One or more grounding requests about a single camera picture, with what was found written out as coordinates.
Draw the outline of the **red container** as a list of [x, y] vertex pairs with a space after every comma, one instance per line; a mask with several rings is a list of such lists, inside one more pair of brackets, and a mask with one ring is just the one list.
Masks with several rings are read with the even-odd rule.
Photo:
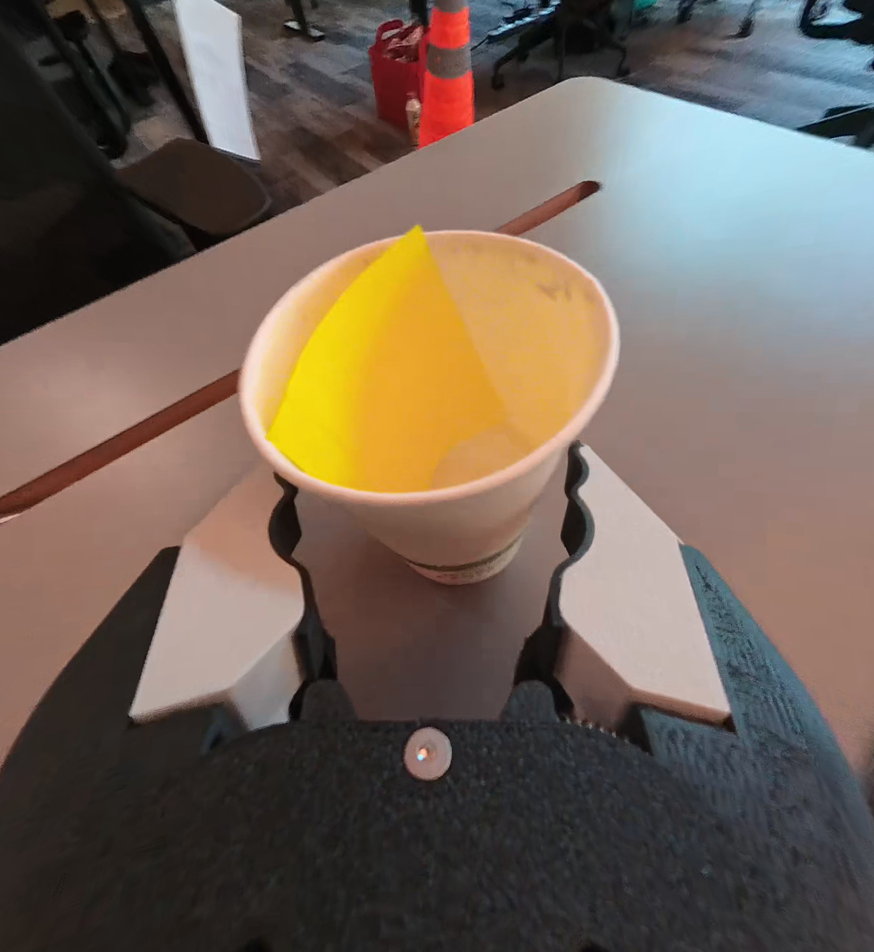
[[392, 19], [381, 24], [368, 50], [377, 115], [407, 132], [407, 103], [423, 102], [428, 29]]

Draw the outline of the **yellow sticky note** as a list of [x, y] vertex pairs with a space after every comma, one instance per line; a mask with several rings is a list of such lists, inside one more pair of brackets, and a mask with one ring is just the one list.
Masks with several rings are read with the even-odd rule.
[[419, 226], [391, 244], [312, 332], [266, 432], [304, 474], [338, 487], [430, 491], [531, 451], [509, 420]]

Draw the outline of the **white paper cup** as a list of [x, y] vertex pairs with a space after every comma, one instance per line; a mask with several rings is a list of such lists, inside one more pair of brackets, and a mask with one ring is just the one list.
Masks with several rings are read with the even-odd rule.
[[272, 307], [239, 377], [245, 429], [276, 475], [333, 502], [420, 575], [444, 585], [490, 579], [518, 551], [558, 455], [604, 402], [620, 357], [620, 328], [601, 283], [546, 246], [496, 232], [424, 232], [497, 388], [531, 443], [510, 466], [430, 491], [346, 489], [314, 479], [267, 441], [289, 377], [312, 332], [355, 278], [401, 236], [363, 244], [314, 268]]

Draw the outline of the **jacket-draped office chair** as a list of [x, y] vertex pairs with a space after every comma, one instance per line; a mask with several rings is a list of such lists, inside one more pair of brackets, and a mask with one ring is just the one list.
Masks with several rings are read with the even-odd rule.
[[564, 78], [564, 64], [570, 29], [585, 27], [595, 37], [595, 48], [609, 49], [620, 54], [615, 77], [630, 74], [626, 37], [618, 31], [631, 24], [633, 2], [614, 1], [551, 1], [535, 6], [517, 6], [501, 23], [490, 30], [484, 40], [489, 46], [514, 39], [515, 45], [497, 59], [490, 76], [490, 88], [504, 88], [502, 68], [511, 63], [523, 63], [529, 54], [548, 40], [554, 42], [557, 60], [556, 82]]

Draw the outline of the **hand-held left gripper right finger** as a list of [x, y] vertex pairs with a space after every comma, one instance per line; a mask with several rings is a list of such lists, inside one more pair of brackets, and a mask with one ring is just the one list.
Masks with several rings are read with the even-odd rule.
[[514, 684], [542, 684], [559, 716], [618, 736], [644, 710], [732, 730], [681, 540], [589, 446], [567, 460], [565, 558]]

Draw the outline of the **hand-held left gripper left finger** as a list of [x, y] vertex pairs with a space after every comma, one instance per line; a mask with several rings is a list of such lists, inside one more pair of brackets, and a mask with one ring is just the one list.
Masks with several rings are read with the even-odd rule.
[[184, 537], [129, 718], [228, 708], [248, 729], [295, 720], [336, 650], [296, 560], [297, 488], [253, 470]]

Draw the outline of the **black mesh office chair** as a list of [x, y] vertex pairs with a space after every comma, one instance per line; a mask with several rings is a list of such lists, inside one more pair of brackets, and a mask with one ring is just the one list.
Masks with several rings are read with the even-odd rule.
[[0, 346], [246, 232], [262, 183], [174, 139], [117, 170], [0, 19]]

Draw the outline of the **orange traffic cone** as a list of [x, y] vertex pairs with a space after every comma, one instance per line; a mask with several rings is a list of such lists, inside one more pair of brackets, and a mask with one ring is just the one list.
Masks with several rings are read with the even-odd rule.
[[425, 39], [419, 149], [475, 122], [468, 2], [434, 2]]

